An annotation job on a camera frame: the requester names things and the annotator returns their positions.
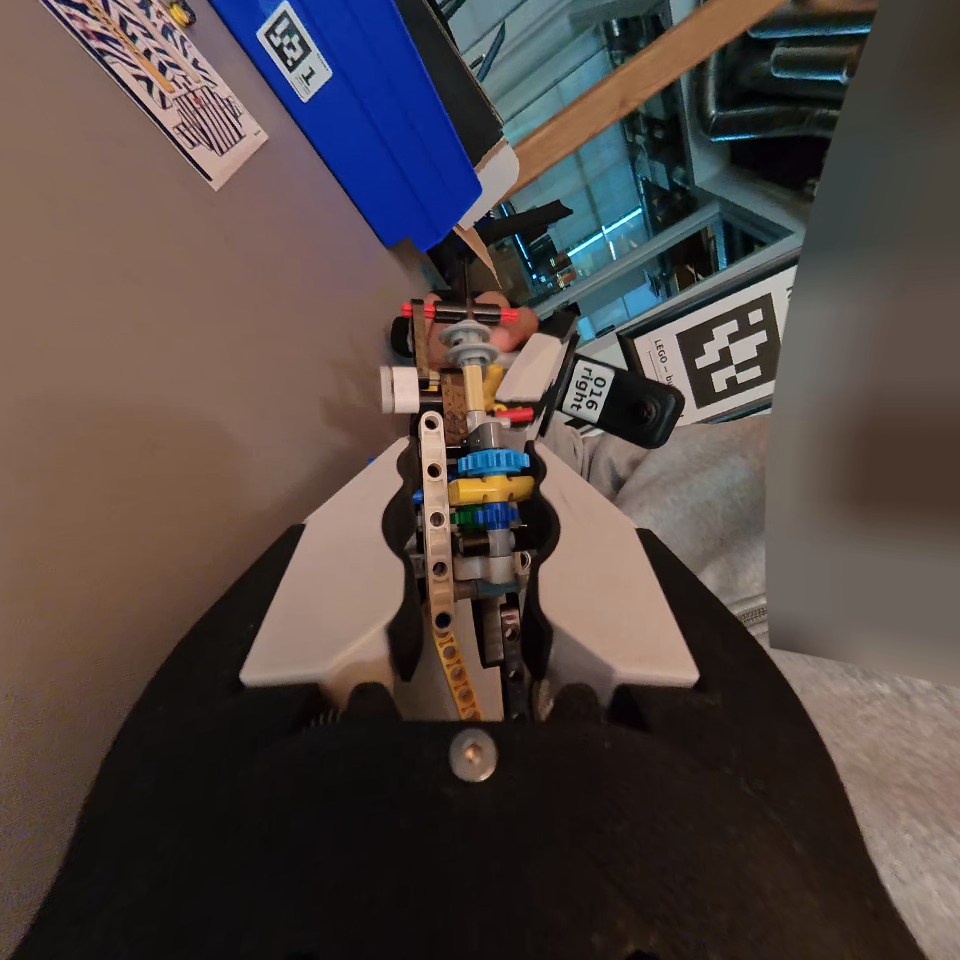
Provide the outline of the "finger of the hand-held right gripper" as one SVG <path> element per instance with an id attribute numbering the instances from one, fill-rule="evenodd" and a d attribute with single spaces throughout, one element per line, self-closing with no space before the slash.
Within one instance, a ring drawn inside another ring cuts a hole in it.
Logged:
<path id="1" fill-rule="evenodd" d="M 556 381 L 577 334 L 562 339 L 537 332 L 517 353 L 497 388 L 498 403 L 538 403 Z"/>

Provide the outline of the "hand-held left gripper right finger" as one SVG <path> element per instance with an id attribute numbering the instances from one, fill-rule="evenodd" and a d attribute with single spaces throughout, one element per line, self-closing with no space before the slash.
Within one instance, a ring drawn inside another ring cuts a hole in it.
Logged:
<path id="1" fill-rule="evenodd" d="M 692 688 L 698 668 L 636 527 L 543 443 L 534 451 L 558 520 L 558 544 L 535 577 L 552 631 L 548 693 L 582 684 L 607 707 L 625 685 Z"/>

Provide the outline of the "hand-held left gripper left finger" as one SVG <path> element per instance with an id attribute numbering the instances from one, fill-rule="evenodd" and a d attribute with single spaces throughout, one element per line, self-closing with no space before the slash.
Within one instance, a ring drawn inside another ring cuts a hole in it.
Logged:
<path id="1" fill-rule="evenodd" d="M 420 477 L 417 443 L 401 438 L 306 519 L 241 669 L 246 687 L 313 683 L 343 707 L 359 685 L 413 678 L 423 612 L 406 548 Z"/>

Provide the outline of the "multicoloured lego gear assembly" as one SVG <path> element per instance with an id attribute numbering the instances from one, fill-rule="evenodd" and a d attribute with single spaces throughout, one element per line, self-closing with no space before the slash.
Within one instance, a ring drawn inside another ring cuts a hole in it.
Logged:
<path id="1" fill-rule="evenodd" d="M 501 718 L 526 722 L 532 682 L 521 599 L 532 560 L 521 504 L 535 481 L 529 455 L 509 442 L 512 418 L 528 426 L 534 410 L 497 401 L 505 370 L 492 331 L 513 327 L 517 311 L 477 300 L 467 254 L 456 263 L 459 298 L 401 307 L 413 364 L 380 368 L 381 402 L 386 414 L 410 420 L 414 531 L 404 549 L 454 715 L 495 717 L 474 682 L 473 649 L 479 666 L 496 674 Z"/>

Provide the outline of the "person's right hand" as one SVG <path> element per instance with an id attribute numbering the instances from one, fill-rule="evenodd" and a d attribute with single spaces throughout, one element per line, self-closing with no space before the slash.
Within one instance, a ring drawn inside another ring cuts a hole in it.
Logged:
<path id="1" fill-rule="evenodd" d="M 501 291 L 486 291 L 475 294 L 474 305 L 492 305 L 501 309 L 512 307 L 509 299 Z M 440 323 L 439 317 L 426 318 L 428 357 L 432 369 L 440 369 L 446 365 L 445 355 L 448 348 L 441 341 L 441 333 L 448 326 L 448 323 Z M 513 354 L 522 350 L 526 341 L 538 329 L 539 319 L 537 314 L 527 307 L 517 308 L 517 320 L 496 327 L 489 327 L 490 343 L 497 349 L 496 357 L 492 363 L 508 366 L 512 362 Z"/>

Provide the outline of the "white fiducial marker board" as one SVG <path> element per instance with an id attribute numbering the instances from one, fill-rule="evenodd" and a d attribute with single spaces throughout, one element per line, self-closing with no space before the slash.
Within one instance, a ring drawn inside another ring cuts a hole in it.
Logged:
<path id="1" fill-rule="evenodd" d="M 799 254 L 774 258 L 617 334 L 627 363 L 680 391 L 680 426 L 718 424 L 767 410 Z"/>

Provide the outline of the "person's grey sweatshirt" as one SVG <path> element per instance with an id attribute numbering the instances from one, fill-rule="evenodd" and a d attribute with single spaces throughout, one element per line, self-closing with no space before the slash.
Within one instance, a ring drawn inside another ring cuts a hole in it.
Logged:
<path id="1" fill-rule="evenodd" d="M 637 528 L 652 531 L 769 647 L 766 456 L 770 414 L 678 426 L 646 450 L 555 421 L 546 445 Z"/>

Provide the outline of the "wooden beam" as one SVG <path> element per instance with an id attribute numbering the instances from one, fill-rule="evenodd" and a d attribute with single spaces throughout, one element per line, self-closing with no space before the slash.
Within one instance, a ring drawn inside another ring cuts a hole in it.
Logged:
<path id="1" fill-rule="evenodd" d="M 708 1 L 514 146 L 511 198 L 551 167 L 783 6 L 782 1 Z"/>

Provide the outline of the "blue plastic box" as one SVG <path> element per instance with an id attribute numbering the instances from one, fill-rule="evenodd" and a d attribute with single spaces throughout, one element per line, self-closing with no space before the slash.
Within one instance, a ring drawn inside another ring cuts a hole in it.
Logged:
<path id="1" fill-rule="evenodd" d="M 392 1 L 212 1 L 387 247 L 425 253 L 481 196 Z"/>

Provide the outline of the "person's leg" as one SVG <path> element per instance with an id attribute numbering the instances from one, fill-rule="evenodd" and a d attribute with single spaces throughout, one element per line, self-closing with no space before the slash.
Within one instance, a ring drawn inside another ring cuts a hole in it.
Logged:
<path id="1" fill-rule="evenodd" d="M 817 726 L 920 947 L 957 959 L 958 687 L 805 654 L 771 657 Z"/>

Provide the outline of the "metal ventilation ducts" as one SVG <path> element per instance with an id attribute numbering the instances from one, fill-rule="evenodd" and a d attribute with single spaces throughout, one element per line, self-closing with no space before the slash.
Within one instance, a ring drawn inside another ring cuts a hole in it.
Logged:
<path id="1" fill-rule="evenodd" d="M 834 136 L 878 2 L 786 2 L 694 72 L 712 142 Z"/>

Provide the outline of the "zebra striped sticker sheet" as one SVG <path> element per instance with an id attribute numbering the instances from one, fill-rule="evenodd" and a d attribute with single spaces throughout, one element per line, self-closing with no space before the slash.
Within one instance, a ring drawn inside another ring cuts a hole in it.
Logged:
<path id="1" fill-rule="evenodd" d="M 268 135 L 164 2 L 44 1 L 43 6 L 219 190 Z"/>

